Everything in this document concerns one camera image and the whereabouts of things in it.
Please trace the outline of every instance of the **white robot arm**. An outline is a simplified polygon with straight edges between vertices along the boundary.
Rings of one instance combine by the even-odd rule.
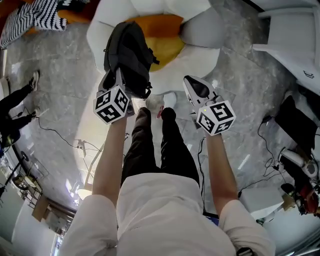
[[[183,87],[193,105],[191,113],[197,128],[202,127],[211,136],[227,131],[236,119],[228,100],[215,93],[214,87],[202,78],[186,75]]]

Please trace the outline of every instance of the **black backpack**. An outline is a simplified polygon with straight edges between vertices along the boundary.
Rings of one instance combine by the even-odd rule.
[[[114,28],[104,54],[104,70],[108,72],[103,88],[109,90],[120,68],[125,90],[133,96],[146,99],[151,91],[149,70],[152,63],[159,64],[148,48],[141,27],[132,22],[122,22]]]

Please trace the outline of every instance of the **black cable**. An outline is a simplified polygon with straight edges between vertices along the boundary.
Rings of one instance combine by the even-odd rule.
[[[12,145],[10,145],[10,146],[8,147],[8,149],[7,149],[6,151],[4,151],[3,153],[7,153],[8,150],[11,148],[11,146],[12,146]]]
[[[202,201],[203,201],[203,212],[206,213],[206,206],[205,206],[205,175],[204,175],[204,172],[201,168],[201,163],[200,163],[200,154],[202,152],[202,149],[203,149],[203,144],[204,144],[204,140],[205,140],[206,137],[203,137],[201,140],[200,140],[200,143],[199,143],[199,148],[198,148],[198,155],[197,155],[197,158],[198,158],[198,163],[199,163],[199,170],[200,170],[200,173],[202,175],[202,188],[201,188],[201,197],[202,197]]]
[[[253,183],[249,184],[248,186],[245,186],[245,187],[241,188],[241,190],[240,190],[239,193],[238,193],[238,198],[240,198],[241,193],[242,193],[242,190],[245,190],[246,188],[250,187],[251,185],[257,184],[257,183],[259,183],[259,182],[268,181],[268,180],[270,180],[271,178],[273,178],[274,176],[282,175],[283,173],[285,173],[285,171],[284,171],[284,172],[280,172],[280,171],[279,171],[279,173],[274,174],[274,175],[272,175],[271,177],[269,177],[269,178],[267,178],[267,179],[260,179],[260,180],[258,180],[258,181],[256,181],[256,182],[253,182]]]
[[[260,138],[262,138],[262,139],[264,140],[264,142],[265,142],[265,148],[266,148],[266,150],[271,154],[272,159],[275,159],[274,154],[272,154],[272,152],[271,152],[271,151],[269,150],[269,148],[268,148],[267,140],[266,140],[264,137],[262,137],[262,136],[260,135],[260,133],[259,133],[259,130],[260,130],[260,127],[262,126],[262,124],[264,124],[264,121],[262,121],[262,122],[260,123],[259,128],[258,128],[258,130],[257,130],[256,133],[258,134],[258,136],[259,136]]]
[[[39,127],[40,127],[41,129],[43,129],[43,130],[45,130],[45,131],[53,131],[53,132],[56,132],[56,134],[58,134],[58,135],[60,136],[60,138],[63,139],[70,147],[73,147],[73,148],[78,149],[78,147],[73,146],[73,145],[71,145],[68,141],[66,141],[66,140],[60,135],[60,133],[57,132],[55,129],[50,129],[50,128],[46,129],[46,128],[41,127],[41,125],[40,125],[40,118],[37,117],[37,119],[38,119]]]

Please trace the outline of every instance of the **power cord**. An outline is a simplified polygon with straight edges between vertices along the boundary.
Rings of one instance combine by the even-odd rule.
[[[45,131],[53,131],[53,132],[55,132],[55,133],[58,134],[59,137],[60,137],[61,139],[63,139],[70,147],[73,147],[73,148],[78,149],[78,147],[71,145],[66,139],[64,139],[64,138],[60,135],[60,133],[57,132],[55,129],[43,128],[43,127],[41,126],[41,124],[40,124],[40,118],[39,118],[39,117],[36,117],[36,118],[38,119],[39,127],[40,127],[41,129],[43,129],[43,130],[45,130]]]
[[[198,148],[198,155],[197,155],[197,158],[198,158],[198,163],[199,163],[199,170],[200,170],[200,173],[202,175],[202,188],[201,188],[201,197],[202,197],[202,201],[203,201],[203,212],[206,213],[206,206],[205,206],[205,175],[204,175],[204,172],[201,168],[201,163],[200,163],[200,154],[203,150],[203,144],[204,144],[204,140],[206,139],[206,137],[203,137],[201,140],[200,140],[200,143],[199,143],[199,148]]]
[[[260,180],[258,180],[258,181],[256,181],[256,182],[250,183],[249,185],[243,187],[243,188],[239,191],[239,193],[238,193],[238,198],[240,198],[240,196],[241,196],[241,194],[242,194],[242,190],[244,190],[244,189],[246,189],[246,188],[248,188],[248,187],[250,187],[250,186],[252,186],[252,185],[254,185],[254,184],[257,184],[257,183],[259,183],[259,182],[268,181],[268,180],[270,180],[271,178],[273,178],[274,176],[277,176],[277,175],[281,175],[281,177],[282,177],[282,179],[284,180],[284,182],[287,183],[285,177],[283,176],[283,174],[284,174],[286,171],[281,172],[281,171],[279,170],[279,166],[280,166],[279,161],[278,161],[277,159],[275,159],[274,154],[269,150],[267,140],[259,133],[262,124],[268,123],[272,118],[274,118],[274,117],[273,117],[273,116],[270,116],[270,115],[265,116],[265,117],[262,119],[262,122],[260,123],[259,128],[258,128],[258,130],[257,130],[258,136],[264,140],[264,142],[265,142],[265,148],[266,148],[266,150],[267,150],[267,151],[270,153],[270,155],[271,155],[271,158],[269,158],[269,159],[266,161],[265,165],[264,165],[265,171],[264,171],[264,174],[263,174],[262,176],[263,176],[263,177],[268,177],[268,176],[271,175],[274,171],[277,171],[277,172],[279,172],[279,173],[274,174],[274,175],[272,175],[271,177],[269,177],[269,178],[267,178],[267,179],[260,179]],[[285,147],[283,147],[283,148],[281,149],[281,151],[280,151],[280,153],[279,153],[279,156],[280,156],[281,152],[282,152],[284,149],[285,149]],[[267,170],[268,170],[270,167],[272,167],[273,170],[267,174]]]

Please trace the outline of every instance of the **striped cushion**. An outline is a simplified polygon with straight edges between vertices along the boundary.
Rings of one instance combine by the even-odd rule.
[[[32,4],[25,3],[14,10],[6,19],[0,48],[5,49],[33,26],[43,30],[66,29],[67,20],[58,16],[56,0],[35,0]]]

